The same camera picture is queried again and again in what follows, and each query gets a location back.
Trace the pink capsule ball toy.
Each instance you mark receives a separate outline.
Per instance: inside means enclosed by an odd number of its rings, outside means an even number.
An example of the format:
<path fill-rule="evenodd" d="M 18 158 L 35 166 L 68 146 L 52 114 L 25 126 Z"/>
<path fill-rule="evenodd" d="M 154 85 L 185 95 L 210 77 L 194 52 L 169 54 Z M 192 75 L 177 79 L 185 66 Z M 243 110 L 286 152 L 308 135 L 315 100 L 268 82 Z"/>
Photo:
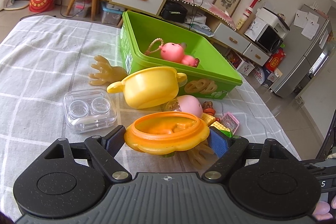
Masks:
<path fill-rule="evenodd" d="M 200 118 L 203 113 L 202 106 L 198 99 L 191 95 L 183 95 L 167 102 L 163 107 L 164 111 L 180 111 L 193 114 Z"/>

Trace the orange toy pot lid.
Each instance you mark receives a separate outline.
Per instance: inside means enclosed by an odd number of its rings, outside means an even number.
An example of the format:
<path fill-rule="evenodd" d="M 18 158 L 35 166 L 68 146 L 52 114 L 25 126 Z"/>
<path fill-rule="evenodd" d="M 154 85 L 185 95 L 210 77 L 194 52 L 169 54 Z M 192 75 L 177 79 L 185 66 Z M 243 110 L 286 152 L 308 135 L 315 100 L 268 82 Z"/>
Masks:
<path fill-rule="evenodd" d="M 127 127 L 125 143 L 135 151 L 168 155 L 188 151 L 210 135 L 204 120 L 189 113 L 166 111 L 143 116 Z"/>

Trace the black microwave oven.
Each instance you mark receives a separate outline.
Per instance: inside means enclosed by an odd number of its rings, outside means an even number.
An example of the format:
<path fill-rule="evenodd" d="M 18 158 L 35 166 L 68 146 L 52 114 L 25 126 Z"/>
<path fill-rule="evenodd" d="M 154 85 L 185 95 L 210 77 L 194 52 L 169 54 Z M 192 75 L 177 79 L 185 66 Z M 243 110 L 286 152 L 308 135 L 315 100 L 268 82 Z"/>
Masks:
<path fill-rule="evenodd" d="M 274 54 L 283 43 L 283 39 L 270 26 L 266 25 L 258 35 L 255 42 L 268 53 Z"/>

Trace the yellow toy pot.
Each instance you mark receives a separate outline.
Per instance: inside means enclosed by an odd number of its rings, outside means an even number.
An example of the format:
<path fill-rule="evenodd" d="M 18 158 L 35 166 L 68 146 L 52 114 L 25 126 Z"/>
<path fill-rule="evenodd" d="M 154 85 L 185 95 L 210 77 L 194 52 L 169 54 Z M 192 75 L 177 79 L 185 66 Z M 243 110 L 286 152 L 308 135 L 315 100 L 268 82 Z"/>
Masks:
<path fill-rule="evenodd" d="M 186 83 L 187 75 L 175 68 L 152 67 L 132 73 L 106 90 L 110 94 L 122 93 L 131 108 L 146 109 L 174 99 Z"/>

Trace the pink pig toy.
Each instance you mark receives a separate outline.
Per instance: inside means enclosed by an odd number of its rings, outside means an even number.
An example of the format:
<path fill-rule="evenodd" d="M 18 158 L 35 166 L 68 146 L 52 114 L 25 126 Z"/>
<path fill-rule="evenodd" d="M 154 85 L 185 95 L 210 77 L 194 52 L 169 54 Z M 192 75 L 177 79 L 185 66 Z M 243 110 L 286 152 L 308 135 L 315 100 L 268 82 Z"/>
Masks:
<path fill-rule="evenodd" d="M 165 43 L 163 39 L 156 38 L 148 46 L 145 55 L 159 52 L 163 60 L 197 68 L 199 59 L 185 54 L 185 47 L 184 43 Z"/>

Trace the green plastic storage box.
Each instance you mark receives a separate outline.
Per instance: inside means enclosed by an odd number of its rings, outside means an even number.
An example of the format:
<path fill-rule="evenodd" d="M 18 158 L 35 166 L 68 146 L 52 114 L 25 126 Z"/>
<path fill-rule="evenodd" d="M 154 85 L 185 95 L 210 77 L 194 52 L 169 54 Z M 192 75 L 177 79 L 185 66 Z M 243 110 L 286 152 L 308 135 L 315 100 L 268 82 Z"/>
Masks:
<path fill-rule="evenodd" d="M 241 75 L 203 36 L 137 12 L 126 11 L 119 43 L 128 74 L 173 67 L 187 75 L 180 95 L 223 99 L 243 83 Z"/>

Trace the yellow toy corn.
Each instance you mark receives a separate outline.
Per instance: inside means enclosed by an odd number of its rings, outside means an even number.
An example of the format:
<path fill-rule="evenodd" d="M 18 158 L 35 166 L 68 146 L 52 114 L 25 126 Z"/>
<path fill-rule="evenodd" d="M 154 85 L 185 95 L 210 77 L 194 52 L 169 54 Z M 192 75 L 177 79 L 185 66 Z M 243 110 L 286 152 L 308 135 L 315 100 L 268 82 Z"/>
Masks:
<path fill-rule="evenodd" d="M 215 118 L 214 116 L 210 114 L 202 113 L 201 119 L 204 120 L 205 123 L 209 127 L 214 127 L 218 129 L 219 131 L 221 131 L 224 135 L 228 136 L 229 138 L 233 137 L 233 133 L 231 132 L 231 130 L 228 127 L 221 124 L 219 120 Z"/>

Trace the small brown figurine toy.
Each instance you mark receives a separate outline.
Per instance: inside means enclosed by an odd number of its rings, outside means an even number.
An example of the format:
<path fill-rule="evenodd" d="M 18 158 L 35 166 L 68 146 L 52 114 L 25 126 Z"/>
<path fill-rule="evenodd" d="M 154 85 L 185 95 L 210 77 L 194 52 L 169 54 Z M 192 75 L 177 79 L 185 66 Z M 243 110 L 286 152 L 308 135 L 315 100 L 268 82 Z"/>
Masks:
<path fill-rule="evenodd" d="M 202 109 L 203 109 L 203 112 L 210 115 L 210 116 L 213 116 L 215 118 L 215 120 L 217 122 L 220 122 L 221 119 L 216 117 L 215 114 L 216 114 L 216 110 L 214 109 L 213 107 L 213 103 L 211 101 L 205 101 L 202 103 Z"/>

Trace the low white tv cabinet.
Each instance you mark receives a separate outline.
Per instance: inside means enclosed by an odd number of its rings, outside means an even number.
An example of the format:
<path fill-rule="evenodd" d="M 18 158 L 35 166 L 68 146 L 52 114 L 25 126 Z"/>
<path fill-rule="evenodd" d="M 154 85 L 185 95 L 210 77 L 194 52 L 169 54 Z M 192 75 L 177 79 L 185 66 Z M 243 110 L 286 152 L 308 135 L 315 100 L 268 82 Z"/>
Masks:
<path fill-rule="evenodd" d="M 188 15 L 194 19 L 194 16 L 199 14 L 206 17 L 205 25 L 210 29 L 195 29 L 187 23 L 177 23 L 172 21 L 172 24 L 186 28 L 192 32 L 196 32 L 223 47 L 234 50 L 235 52 L 246 57 L 250 61 L 263 66 L 270 58 L 270 55 L 261 49 L 251 39 L 243 35 L 234 26 L 234 23 L 217 16 L 208 9 L 200 6 L 199 3 L 189 2 L 187 0 L 166 0 L 174 3 L 179 3 L 188 10 Z"/>

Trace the small pink toy box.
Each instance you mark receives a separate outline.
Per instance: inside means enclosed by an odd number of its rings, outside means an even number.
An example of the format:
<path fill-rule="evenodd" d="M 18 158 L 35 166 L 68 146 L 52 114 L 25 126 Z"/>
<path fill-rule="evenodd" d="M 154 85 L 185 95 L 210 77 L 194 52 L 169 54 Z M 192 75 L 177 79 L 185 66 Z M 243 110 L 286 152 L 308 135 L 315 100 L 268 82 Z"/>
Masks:
<path fill-rule="evenodd" d="M 224 126 L 226 126 L 227 128 L 229 128 L 233 134 L 236 133 L 236 131 L 237 131 L 239 125 L 240 125 L 239 121 L 230 112 L 226 112 L 222 116 L 222 124 Z"/>

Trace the silver refrigerator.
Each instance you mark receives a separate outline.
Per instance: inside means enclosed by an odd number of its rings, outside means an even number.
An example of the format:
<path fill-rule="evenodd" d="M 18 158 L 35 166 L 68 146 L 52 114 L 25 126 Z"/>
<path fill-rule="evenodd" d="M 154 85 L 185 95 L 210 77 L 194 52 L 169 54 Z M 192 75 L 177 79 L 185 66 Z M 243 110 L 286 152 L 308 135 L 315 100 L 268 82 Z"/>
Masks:
<path fill-rule="evenodd" d="M 309 73 L 333 37 L 330 19 L 322 12 L 303 5 L 295 13 L 284 39 L 286 57 L 278 69 L 282 76 L 270 87 L 281 98 L 289 96 Z"/>

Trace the beige rubber hand toy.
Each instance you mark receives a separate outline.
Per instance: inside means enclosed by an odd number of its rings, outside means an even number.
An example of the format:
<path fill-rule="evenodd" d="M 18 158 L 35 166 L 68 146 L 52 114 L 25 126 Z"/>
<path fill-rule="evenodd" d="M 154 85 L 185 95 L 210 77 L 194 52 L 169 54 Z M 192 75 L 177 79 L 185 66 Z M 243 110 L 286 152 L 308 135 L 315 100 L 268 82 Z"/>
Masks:
<path fill-rule="evenodd" d="M 96 63 L 92 64 L 91 67 L 98 70 L 98 72 L 89 74 L 90 85 L 110 85 L 112 83 L 122 81 L 127 77 L 127 71 L 123 67 L 114 67 L 110 65 L 109 61 L 105 57 L 97 55 L 94 57 L 94 60 Z"/>

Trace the clear contact lens case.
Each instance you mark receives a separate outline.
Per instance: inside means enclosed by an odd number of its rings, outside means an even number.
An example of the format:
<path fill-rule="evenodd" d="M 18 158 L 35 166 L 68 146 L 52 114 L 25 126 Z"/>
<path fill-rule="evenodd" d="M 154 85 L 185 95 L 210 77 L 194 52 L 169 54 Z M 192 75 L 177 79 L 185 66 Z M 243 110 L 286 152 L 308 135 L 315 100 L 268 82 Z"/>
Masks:
<path fill-rule="evenodd" d="M 112 127 L 117 120 L 112 98 L 100 88 L 66 93 L 63 112 L 67 126 L 77 134 Z"/>

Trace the black handbag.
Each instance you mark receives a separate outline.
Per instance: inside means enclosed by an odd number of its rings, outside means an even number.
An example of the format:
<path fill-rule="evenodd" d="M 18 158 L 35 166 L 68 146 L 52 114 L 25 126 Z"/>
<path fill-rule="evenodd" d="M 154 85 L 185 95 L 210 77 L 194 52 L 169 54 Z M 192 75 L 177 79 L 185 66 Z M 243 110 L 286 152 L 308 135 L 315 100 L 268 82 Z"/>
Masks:
<path fill-rule="evenodd" d="M 188 10 L 177 2 L 166 1 L 160 16 L 168 21 L 184 23 Z"/>

